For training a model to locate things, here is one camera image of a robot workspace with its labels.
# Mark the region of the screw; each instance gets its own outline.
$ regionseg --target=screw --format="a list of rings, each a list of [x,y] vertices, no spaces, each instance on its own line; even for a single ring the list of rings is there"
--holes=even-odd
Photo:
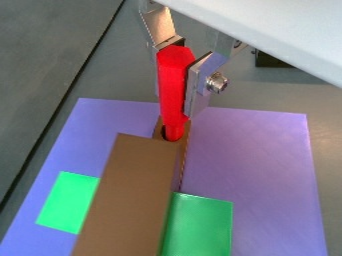
[[[207,90],[219,94],[228,85],[228,79],[215,72],[210,77],[207,77]]]

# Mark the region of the green paper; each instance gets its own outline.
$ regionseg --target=green paper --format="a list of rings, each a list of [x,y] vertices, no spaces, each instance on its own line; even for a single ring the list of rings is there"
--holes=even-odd
[[[172,193],[160,256],[228,256],[232,203]]]
[[[99,178],[60,172],[36,224],[79,234]]]

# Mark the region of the cardboard sheet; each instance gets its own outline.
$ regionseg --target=cardboard sheet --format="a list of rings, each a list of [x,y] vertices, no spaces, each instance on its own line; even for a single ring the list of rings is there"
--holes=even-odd
[[[118,135],[74,256],[155,255],[179,173],[178,144]]]
[[[71,254],[76,235],[35,224],[57,174],[100,177],[118,132],[151,137],[158,109],[79,100],[1,256]],[[234,202],[231,255],[327,255],[303,114],[207,108],[192,120],[182,191]]]

